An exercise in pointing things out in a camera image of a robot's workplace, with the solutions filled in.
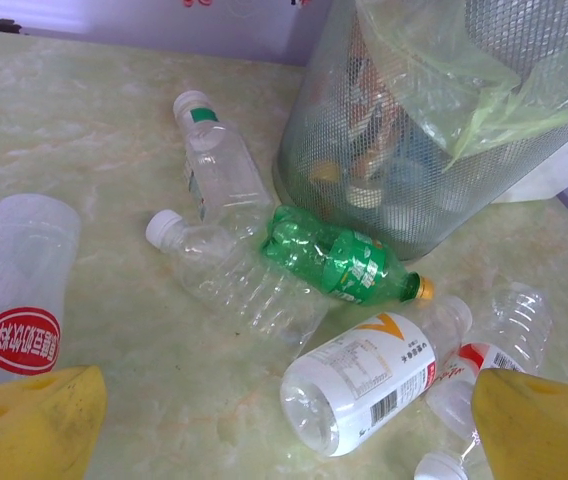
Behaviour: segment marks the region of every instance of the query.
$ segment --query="green soda bottle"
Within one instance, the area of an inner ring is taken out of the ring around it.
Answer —
[[[430,299],[435,290],[388,246],[297,207],[275,210],[262,253],[320,291],[354,303]]]

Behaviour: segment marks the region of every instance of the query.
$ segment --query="metal mesh wastebasket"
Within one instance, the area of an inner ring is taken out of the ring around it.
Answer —
[[[273,173],[407,261],[567,141],[568,0],[334,0]]]

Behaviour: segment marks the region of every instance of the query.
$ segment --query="frosted plastic bottle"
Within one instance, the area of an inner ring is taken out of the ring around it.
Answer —
[[[436,298],[380,313],[295,360],[280,389],[300,440],[327,456],[347,454],[424,392],[471,326],[466,304]]]
[[[262,258],[219,225],[189,226],[162,210],[146,229],[147,240],[174,259],[186,291],[239,327],[258,332],[275,349],[299,355],[326,315],[329,300],[293,274]]]
[[[239,132],[217,119],[202,92],[181,94],[173,113],[184,133],[184,175],[200,220],[221,224],[238,238],[265,228],[273,213],[273,197]]]
[[[471,412],[473,387],[483,368],[536,374],[552,327],[543,296],[512,283],[492,293],[491,318],[476,323],[426,394],[428,424],[435,447],[415,471],[416,480],[467,480],[468,468],[485,462]]]
[[[53,368],[80,218],[44,195],[0,201],[0,383]]]

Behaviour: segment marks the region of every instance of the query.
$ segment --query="orange logo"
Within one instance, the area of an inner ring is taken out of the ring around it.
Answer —
[[[377,330],[378,332],[388,333],[389,335],[393,335],[394,337],[399,338],[400,340],[404,340],[404,335],[400,330],[400,327],[397,326],[395,320],[393,320],[388,314],[380,313],[376,316],[382,322],[382,325],[377,323],[365,323],[363,325],[359,325],[355,327],[356,330]]]

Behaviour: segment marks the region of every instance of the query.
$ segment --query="plastic bottle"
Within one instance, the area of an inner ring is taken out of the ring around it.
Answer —
[[[467,480],[468,468],[485,462],[471,412],[482,368],[509,368],[536,374],[551,331],[543,296],[521,283],[492,293],[491,318],[476,323],[469,341],[454,355],[426,394],[431,409],[423,421],[435,444],[415,472],[416,480]]]
[[[221,224],[244,238],[265,228],[273,197],[239,132],[217,119],[202,92],[190,90],[173,104],[184,133],[184,175],[205,224]]]
[[[286,370],[280,402],[309,448],[327,456],[357,448],[433,383],[472,322],[449,296],[407,315],[372,317]]]
[[[148,224],[146,238],[173,256],[175,275],[186,291],[213,309],[232,312],[240,327],[276,339],[289,360],[299,355],[328,311],[324,295],[219,225],[191,227],[177,213],[163,210]]]
[[[0,201],[0,383],[55,365],[80,228],[75,210],[59,200]]]
[[[280,206],[262,253],[324,293],[364,305],[429,299],[433,283],[407,272],[393,251],[371,237]]]

